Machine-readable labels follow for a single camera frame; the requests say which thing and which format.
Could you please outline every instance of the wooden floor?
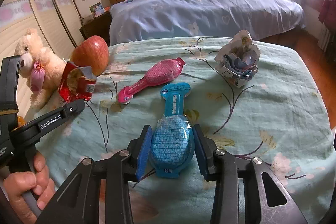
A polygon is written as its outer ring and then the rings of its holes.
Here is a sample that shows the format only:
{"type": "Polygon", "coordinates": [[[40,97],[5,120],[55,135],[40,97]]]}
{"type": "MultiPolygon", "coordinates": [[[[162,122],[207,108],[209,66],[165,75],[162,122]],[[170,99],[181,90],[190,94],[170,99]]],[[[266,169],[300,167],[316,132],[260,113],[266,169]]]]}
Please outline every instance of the wooden floor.
{"type": "Polygon", "coordinates": [[[292,30],[261,40],[296,50],[321,92],[328,111],[330,127],[336,127],[336,67],[326,61],[324,52],[317,45],[317,39],[303,30],[292,30]]]}

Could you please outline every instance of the red apple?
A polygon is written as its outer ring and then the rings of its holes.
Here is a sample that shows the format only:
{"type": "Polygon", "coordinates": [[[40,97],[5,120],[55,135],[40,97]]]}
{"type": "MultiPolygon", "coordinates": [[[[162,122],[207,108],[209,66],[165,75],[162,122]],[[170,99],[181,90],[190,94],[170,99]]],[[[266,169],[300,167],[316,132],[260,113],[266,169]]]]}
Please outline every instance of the red apple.
{"type": "Polygon", "coordinates": [[[104,39],[94,35],[75,48],[70,61],[79,67],[90,66],[94,75],[101,75],[109,63],[109,49],[104,39]]]}

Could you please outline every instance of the red snack wrapper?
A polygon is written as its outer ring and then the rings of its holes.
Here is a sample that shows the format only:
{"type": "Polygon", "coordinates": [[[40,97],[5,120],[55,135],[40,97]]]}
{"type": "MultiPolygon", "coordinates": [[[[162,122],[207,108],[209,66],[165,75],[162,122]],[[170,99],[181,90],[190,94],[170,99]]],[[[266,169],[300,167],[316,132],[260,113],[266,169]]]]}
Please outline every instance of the red snack wrapper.
{"type": "Polygon", "coordinates": [[[91,67],[78,67],[68,61],[62,74],[58,92],[66,103],[77,99],[90,100],[97,77],[91,67]]]}

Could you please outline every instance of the picture frame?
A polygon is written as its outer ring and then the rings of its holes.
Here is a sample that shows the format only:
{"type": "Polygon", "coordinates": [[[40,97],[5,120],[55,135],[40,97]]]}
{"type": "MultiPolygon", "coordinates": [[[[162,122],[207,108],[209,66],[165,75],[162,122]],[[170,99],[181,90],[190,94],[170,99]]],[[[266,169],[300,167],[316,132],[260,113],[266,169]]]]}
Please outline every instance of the picture frame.
{"type": "Polygon", "coordinates": [[[91,14],[94,18],[104,14],[106,11],[103,8],[102,4],[100,2],[96,3],[95,5],[92,5],[90,7],[91,14]]]}

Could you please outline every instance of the finger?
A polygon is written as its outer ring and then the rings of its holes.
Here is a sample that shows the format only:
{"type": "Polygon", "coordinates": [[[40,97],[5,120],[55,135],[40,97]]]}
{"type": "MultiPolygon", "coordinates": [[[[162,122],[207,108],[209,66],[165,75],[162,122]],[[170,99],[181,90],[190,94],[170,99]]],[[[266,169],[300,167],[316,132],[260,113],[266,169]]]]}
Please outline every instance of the finger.
{"type": "Polygon", "coordinates": [[[35,174],[36,176],[36,187],[33,189],[36,195],[41,195],[47,188],[49,183],[49,168],[44,166],[41,172],[35,174]]]}
{"type": "Polygon", "coordinates": [[[37,200],[37,206],[43,210],[47,203],[51,200],[55,193],[55,183],[52,179],[49,179],[49,183],[47,188],[44,192],[40,195],[39,199],[37,200]]]}
{"type": "Polygon", "coordinates": [[[23,223],[35,223],[36,216],[28,208],[21,196],[22,193],[36,185],[36,177],[32,172],[12,173],[3,182],[8,194],[9,203],[23,223]]]}
{"type": "Polygon", "coordinates": [[[44,166],[45,166],[44,156],[39,151],[36,151],[36,154],[34,156],[34,167],[36,171],[41,172],[44,166]]]}

